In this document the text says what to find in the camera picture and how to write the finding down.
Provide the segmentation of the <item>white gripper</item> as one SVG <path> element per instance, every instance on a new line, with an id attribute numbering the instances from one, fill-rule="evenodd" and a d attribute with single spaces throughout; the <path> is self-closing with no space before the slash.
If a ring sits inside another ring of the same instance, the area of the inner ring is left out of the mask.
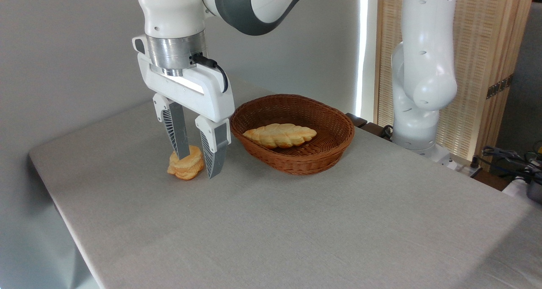
<path id="1" fill-rule="evenodd" d="M 190 155 L 183 107 L 200 114 L 195 119 L 201 133 L 203 157 L 209 178 L 221 173 L 227 147 L 232 142 L 229 117 L 234 113 L 232 88 L 224 91 L 221 71 L 205 65 L 182 69 L 181 76 L 168 76 L 153 65 L 147 47 L 147 38 L 132 39 L 138 51 L 138 64 L 143 80 L 153 96 L 155 113 L 164 123 L 178 159 Z"/>

